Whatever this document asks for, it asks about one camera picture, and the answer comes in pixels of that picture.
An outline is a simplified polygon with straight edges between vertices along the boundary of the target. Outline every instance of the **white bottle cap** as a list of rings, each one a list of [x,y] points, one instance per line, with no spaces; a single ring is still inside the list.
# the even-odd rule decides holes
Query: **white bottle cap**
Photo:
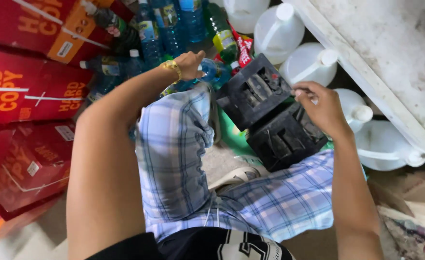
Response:
[[[97,7],[91,2],[87,2],[86,0],[81,0],[81,5],[86,8],[86,13],[93,15],[97,12]]]
[[[354,109],[352,117],[362,123],[366,123],[373,118],[373,110],[367,105],[359,105]]]
[[[277,7],[277,18],[282,21],[288,21],[294,15],[294,8],[291,4],[282,3]]]
[[[86,61],[80,61],[79,62],[79,67],[81,67],[81,68],[87,68],[87,62]]]
[[[410,165],[411,167],[419,167],[424,163],[425,154],[417,150],[412,151],[406,158],[406,164]]]
[[[339,57],[339,54],[335,50],[330,50],[330,49],[323,50],[320,53],[320,62],[324,66],[331,66],[335,64],[336,62],[338,62],[338,57]]]
[[[232,64],[230,64],[230,67],[232,67],[232,69],[236,69],[240,66],[240,63],[237,61],[232,62]]]
[[[131,57],[139,57],[140,56],[138,50],[129,50],[129,55]]]

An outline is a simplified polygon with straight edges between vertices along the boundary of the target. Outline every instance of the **leg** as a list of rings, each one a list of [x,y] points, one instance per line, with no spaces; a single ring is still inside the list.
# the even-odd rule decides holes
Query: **leg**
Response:
[[[200,169],[214,131],[207,87],[168,95],[142,111],[137,158],[147,228],[182,219],[210,198]]]
[[[333,150],[220,194],[258,234],[277,242],[333,225]]]

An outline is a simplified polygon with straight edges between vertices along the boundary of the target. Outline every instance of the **plaid shorts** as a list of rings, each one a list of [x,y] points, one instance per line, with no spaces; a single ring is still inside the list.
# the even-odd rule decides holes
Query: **plaid shorts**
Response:
[[[238,185],[216,201],[201,170],[204,149],[214,137],[207,122],[209,98],[207,87],[198,86],[142,110],[136,153],[147,232],[161,241],[206,224],[281,242],[308,229],[331,227],[331,149]]]

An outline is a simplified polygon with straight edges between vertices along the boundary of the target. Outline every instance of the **fabric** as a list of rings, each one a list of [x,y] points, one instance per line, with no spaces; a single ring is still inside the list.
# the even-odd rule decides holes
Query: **fabric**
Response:
[[[209,101],[207,87],[196,87],[142,110],[136,153],[146,231],[161,241],[206,225],[281,242],[308,229],[331,227],[331,149],[238,185],[221,193],[220,200],[208,191],[201,157],[214,137],[207,123]]]
[[[292,260],[282,245],[256,234],[218,227],[192,227],[157,245],[153,233],[118,242],[90,259],[247,259]]]

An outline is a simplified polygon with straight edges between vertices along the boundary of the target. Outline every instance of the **drawstring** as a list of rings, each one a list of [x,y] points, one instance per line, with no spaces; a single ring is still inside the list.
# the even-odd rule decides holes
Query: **drawstring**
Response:
[[[218,227],[220,227],[220,222],[219,222],[219,205],[222,202],[222,199],[220,197],[216,197],[216,204],[217,204],[217,225]],[[206,221],[204,222],[204,226],[206,226],[206,224],[208,223],[208,219],[209,219],[209,213],[211,211],[211,207],[212,207],[212,200],[209,203],[209,209],[208,209],[208,214],[206,215]],[[214,226],[214,217],[212,217],[212,226]]]

